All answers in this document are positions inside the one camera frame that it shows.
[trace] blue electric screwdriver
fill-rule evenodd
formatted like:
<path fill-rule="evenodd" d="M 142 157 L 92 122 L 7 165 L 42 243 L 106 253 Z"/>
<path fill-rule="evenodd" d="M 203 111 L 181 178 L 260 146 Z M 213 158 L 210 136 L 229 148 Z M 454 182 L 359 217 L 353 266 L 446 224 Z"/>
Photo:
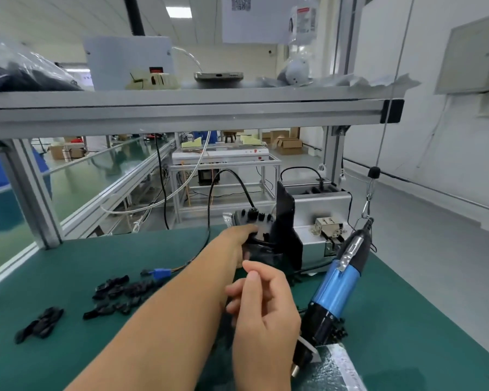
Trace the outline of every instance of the blue electric screwdriver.
<path fill-rule="evenodd" d="M 300 338 L 293 354 L 293 377 L 312 361 L 315 347 L 347 336 L 340 315 L 368 260 L 372 224 L 373 218 L 369 218 L 364 228 L 348 237 L 313 295 L 301 321 Z"/>

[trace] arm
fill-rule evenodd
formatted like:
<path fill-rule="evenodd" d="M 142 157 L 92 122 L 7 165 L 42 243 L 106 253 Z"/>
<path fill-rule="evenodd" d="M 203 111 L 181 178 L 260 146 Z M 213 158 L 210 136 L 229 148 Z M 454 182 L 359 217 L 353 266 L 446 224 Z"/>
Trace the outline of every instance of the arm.
<path fill-rule="evenodd" d="M 254 225 L 221 232 L 155 293 L 67 391 L 193 390 L 215 341 L 241 245 Z"/>

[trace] metal shelf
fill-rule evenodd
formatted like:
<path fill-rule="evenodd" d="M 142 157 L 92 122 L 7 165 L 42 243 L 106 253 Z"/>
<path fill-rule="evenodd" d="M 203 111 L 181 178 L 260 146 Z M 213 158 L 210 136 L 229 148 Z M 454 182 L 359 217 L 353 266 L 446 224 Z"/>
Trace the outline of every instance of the metal shelf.
<path fill-rule="evenodd" d="M 379 124 L 390 96 L 347 86 L 0 93 L 0 139 Z"/>

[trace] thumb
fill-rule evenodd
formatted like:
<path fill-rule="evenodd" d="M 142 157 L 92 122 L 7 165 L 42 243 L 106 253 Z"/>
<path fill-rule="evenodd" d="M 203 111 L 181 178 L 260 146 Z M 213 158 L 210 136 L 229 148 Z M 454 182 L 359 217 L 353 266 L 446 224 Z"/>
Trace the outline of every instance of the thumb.
<path fill-rule="evenodd" d="M 252 270 L 248 273 L 241 294 L 241 309 L 237 325 L 262 323 L 263 286 L 259 273 Z"/>

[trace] workbench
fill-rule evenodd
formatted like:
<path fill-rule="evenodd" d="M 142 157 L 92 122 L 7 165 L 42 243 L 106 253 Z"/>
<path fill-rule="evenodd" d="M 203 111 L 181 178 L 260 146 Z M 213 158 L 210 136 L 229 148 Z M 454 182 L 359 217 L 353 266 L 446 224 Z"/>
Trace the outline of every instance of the workbench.
<path fill-rule="evenodd" d="M 215 227 L 212 236 L 221 227 Z M 127 317 L 83 321 L 94 287 L 141 269 L 174 267 L 195 255 L 205 228 L 66 241 L 39 251 L 0 283 L 0 390 L 62 390 L 104 348 Z M 293 296 L 304 307 L 322 279 Z M 13 336 L 45 308 L 65 314 L 47 339 Z M 489 390 L 489 353 L 375 255 L 343 316 L 344 345 L 369 391 Z"/>

